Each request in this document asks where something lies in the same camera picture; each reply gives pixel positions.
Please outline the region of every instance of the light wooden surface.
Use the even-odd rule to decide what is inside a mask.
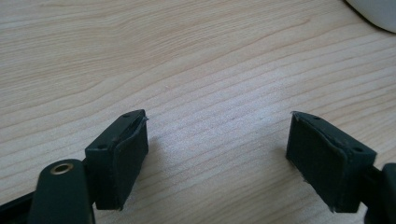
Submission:
[[[0,102],[0,203],[144,108],[142,173],[97,223],[362,223],[285,159],[290,111],[396,161],[396,35],[340,0],[4,0]]]

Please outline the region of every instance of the round hole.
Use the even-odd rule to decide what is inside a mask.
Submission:
[[[53,175],[62,175],[64,173],[69,172],[71,169],[73,169],[73,164],[72,163],[62,163],[59,164],[55,167],[53,167],[50,172]]]
[[[105,149],[105,148],[107,148],[107,145],[106,144],[101,144],[101,145],[98,146],[98,148],[99,149]]]
[[[361,149],[360,147],[354,147],[353,148],[355,151],[357,151],[357,152],[363,152],[363,149]]]

